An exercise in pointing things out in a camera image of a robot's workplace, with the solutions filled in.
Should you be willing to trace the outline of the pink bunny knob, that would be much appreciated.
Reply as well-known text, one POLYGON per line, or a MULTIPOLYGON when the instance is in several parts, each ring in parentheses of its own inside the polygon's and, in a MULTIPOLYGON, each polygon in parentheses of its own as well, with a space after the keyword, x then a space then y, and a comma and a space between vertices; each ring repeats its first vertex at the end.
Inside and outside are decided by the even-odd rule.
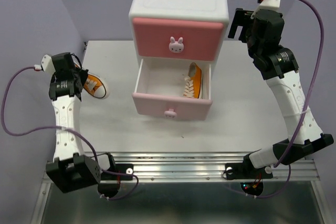
POLYGON ((173 53, 180 53, 184 50, 183 37, 178 40, 172 36, 170 37, 169 50, 173 53))
POLYGON ((177 113, 174 111, 174 109, 168 109, 164 112, 164 116, 166 118, 176 118, 177 117, 177 113))

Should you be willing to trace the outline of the dark pink top drawer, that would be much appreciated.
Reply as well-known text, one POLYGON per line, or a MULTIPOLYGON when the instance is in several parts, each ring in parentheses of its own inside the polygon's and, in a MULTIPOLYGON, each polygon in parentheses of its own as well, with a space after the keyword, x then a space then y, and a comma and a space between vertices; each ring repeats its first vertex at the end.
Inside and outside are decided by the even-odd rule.
POLYGON ((134 18, 134 41, 139 56, 214 61, 222 44, 224 24, 188 20, 134 18), (184 50, 169 50, 170 37, 183 37, 184 50))

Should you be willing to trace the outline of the orange sneaker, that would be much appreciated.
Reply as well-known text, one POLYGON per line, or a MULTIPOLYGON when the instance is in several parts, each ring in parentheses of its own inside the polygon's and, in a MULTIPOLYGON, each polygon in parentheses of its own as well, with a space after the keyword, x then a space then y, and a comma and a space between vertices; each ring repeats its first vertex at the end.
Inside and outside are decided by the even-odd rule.
POLYGON ((189 66, 189 71, 185 77, 185 87, 183 91, 183 96, 186 98, 202 98, 202 81, 203 73, 201 68, 196 63, 191 63, 189 66))
POLYGON ((109 96, 107 83, 100 76, 89 71, 83 88, 89 95, 96 99, 106 99, 109 96))

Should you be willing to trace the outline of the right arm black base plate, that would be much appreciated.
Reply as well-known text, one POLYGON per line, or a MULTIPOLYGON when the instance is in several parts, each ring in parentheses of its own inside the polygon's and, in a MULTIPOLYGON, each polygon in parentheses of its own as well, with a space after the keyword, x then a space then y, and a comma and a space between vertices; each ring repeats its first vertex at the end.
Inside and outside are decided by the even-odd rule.
POLYGON ((226 180, 241 180, 240 186, 244 193, 260 196, 264 189, 263 179, 272 179, 270 167, 254 168, 253 165, 241 163, 227 163, 222 173, 226 180))

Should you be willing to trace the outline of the pink bunny knob bottom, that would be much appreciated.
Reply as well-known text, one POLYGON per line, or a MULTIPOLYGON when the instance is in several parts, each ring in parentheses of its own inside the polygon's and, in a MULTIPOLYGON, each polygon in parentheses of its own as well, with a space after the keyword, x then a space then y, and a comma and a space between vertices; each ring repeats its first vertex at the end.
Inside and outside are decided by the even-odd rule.
POLYGON ((174 111, 174 109, 168 109, 164 112, 164 116, 166 118, 176 118, 177 117, 177 113, 174 111))

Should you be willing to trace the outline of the light pink bottom drawer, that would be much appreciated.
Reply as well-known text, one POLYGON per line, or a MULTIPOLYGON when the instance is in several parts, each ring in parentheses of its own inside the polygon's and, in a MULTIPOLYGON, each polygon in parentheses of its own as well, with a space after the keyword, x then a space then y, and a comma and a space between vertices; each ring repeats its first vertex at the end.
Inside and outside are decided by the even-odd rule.
POLYGON ((164 117, 174 109, 175 119, 205 120, 213 103, 211 98, 212 64, 207 61, 182 59, 141 59, 135 90, 132 93, 137 112, 141 115, 164 117), (191 63, 202 70, 203 94, 201 99, 183 96, 185 77, 191 63))

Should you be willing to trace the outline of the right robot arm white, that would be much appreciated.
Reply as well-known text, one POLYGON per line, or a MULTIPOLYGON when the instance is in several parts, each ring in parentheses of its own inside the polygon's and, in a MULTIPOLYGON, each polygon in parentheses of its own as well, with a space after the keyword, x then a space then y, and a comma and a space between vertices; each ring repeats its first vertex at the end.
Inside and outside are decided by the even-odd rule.
POLYGON ((235 176, 253 177, 267 166, 289 165, 334 142, 305 106, 308 97, 301 87, 298 63, 293 52, 280 45, 284 24, 282 14, 274 10, 235 10, 228 36, 234 38, 237 27, 242 27, 239 40, 247 45, 253 64, 273 92, 288 133, 286 140, 246 155, 241 163, 231 164, 235 176))

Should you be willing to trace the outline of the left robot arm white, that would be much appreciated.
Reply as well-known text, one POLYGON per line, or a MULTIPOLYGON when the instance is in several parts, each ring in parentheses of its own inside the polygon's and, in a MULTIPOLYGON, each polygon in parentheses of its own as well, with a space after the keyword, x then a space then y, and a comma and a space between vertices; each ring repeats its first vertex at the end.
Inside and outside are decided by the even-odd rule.
POLYGON ((51 75, 48 94, 56 122, 56 148, 46 173, 63 193, 97 185, 101 175, 110 179, 117 172, 114 163, 104 161, 99 165, 96 158, 84 154, 79 112, 88 71, 76 66, 74 58, 72 53, 64 52, 45 55, 41 62, 43 71, 51 75))

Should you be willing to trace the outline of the orange sneaker front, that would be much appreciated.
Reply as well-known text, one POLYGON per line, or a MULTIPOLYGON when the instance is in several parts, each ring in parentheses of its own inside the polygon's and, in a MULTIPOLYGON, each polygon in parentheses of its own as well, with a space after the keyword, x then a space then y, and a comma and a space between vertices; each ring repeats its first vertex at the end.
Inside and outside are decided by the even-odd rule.
POLYGON ((89 71, 83 88, 89 95, 96 99, 106 99, 109 96, 107 83, 100 76, 89 71))

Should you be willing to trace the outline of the pink bunny knob top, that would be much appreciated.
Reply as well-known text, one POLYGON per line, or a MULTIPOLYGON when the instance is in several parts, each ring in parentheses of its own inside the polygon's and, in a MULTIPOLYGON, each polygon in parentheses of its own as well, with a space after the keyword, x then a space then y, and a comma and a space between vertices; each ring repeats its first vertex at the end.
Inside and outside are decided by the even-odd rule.
POLYGON ((170 37, 169 50, 173 53, 180 53, 184 50, 183 37, 178 40, 172 36, 170 37))

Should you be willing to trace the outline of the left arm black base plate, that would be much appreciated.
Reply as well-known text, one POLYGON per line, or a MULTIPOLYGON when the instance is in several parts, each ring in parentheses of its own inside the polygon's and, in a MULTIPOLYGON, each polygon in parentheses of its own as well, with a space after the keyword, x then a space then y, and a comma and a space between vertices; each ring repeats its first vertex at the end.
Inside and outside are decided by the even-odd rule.
POLYGON ((107 201, 122 200, 129 197, 137 188, 139 178, 134 174, 131 163, 110 164, 101 172, 101 181, 97 185, 97 193, 101 199, 107 201), (131 189, 122 188, 123 182, 135 182, 131 189))

